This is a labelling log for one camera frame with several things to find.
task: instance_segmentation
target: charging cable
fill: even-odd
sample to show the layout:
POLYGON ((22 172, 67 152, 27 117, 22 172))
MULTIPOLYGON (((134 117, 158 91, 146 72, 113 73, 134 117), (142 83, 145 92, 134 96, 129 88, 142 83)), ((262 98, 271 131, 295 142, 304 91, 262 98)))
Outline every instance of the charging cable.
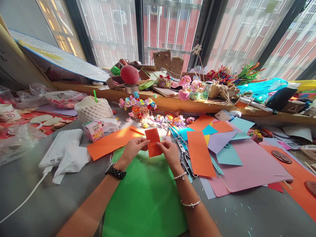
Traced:
POLYGON ((35 192, 35 190, 37 189, 37 187, 40 185, 40 183, 44 180, 44 178, 47 176, 47 174, 49 172, 51 172, 53 169, 52 166, 46 167, 43 171, 43 177, 42 179, 37 183, 37 185, 35 186, 35 188, 33 189, 33 191, 30 193, 30 195, 25 199, 24 202, 21 203, 21 205, 19 205, 13 212, 11 212, 6 218, 4 218, 3 220, 0 221, 0 224, 2 222, 4 222, 6 219, 8 219, 10 216, 12 216, 18 209, 20 209, 27 201, 28 199, 30 199, 30 197, 32 196, 32 194, 35 192))

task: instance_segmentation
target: juice box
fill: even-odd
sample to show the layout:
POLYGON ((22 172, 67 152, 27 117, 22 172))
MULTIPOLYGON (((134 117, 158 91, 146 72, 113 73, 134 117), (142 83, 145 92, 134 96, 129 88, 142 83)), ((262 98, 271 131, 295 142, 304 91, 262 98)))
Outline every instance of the juice box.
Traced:
POLYGON ((82 125, 89 141, 95 142, 104 137, 101 121, 90 121, 82 125))

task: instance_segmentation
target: red balloon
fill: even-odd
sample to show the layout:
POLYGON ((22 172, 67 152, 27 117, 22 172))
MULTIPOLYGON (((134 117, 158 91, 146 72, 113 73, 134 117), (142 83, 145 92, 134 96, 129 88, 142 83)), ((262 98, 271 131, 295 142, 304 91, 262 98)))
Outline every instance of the red balloon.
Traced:
POLYGON ((121 69, 121 78, 127 84, 136 84, 139 80, 138 70, 131 65, 125 65, 121 69))

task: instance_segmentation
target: forearm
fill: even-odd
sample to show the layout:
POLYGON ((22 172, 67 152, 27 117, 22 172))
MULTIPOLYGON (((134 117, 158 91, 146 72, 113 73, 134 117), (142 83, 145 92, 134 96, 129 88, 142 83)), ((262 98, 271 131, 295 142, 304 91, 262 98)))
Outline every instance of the forearm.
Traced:
MULTIPOLYGON (((128 164, 119 160, 114 168, 125 171, 127 166, 128 164)), ((119 179, 107 175, 62 227, 57 236, 93 236, 118 184, 119 179)))
MULTIPOLYGON (((171 168, 174 177, 179 176, 184 173, 183 168, 180 163, 171 168)), ((191 203, 197 203, 199 201, 199 196, 190 183, 189 179, 185 180, 177 179, 176 185, 178 192, 180 194, 181 200, 184 204, 190 205, 191 203)), ((209 215, 204 204, 200 202, 194 208, 183 207, 187 218, 190 235, 191 236, 221 236, 217 226, 209 215)))

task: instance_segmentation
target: pink vase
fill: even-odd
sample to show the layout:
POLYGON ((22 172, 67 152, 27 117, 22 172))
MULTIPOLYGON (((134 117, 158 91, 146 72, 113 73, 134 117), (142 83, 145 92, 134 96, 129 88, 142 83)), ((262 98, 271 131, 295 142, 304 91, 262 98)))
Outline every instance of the pink vase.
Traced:
POLYGON ((178 94, 179 99, 181 99, 181 100, 188 100, 189 95, 190 95, 189 91, 179 90, 179 94, 178 94))

